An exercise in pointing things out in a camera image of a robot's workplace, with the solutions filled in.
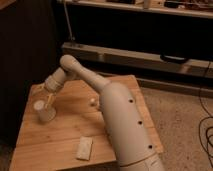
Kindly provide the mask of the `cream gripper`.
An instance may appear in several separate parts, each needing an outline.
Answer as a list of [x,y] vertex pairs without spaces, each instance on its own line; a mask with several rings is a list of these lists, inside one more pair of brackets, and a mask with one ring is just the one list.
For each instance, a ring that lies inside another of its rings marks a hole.
[[35,95],[39,92],[46,92],[49,95],[47,96],[47,101],[45,103],[45,109],[49,108],[54,100],[54,92],[50,91],[44,83],[41,83],[35,87],[35,89],[32,91],[32,95]]

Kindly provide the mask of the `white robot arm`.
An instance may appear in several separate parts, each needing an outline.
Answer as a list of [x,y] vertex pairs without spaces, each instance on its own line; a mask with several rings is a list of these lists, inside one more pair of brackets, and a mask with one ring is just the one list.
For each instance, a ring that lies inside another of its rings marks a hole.
[[119,170],[165,171],[129,88],[87,69],[71,55],[63,55],[60,67],[41,85],[40,91],[46,90],[49,99],[34,103],[40,121],[45,123],[55,117],[54,97],[75,76],[99,94],[100,110]]

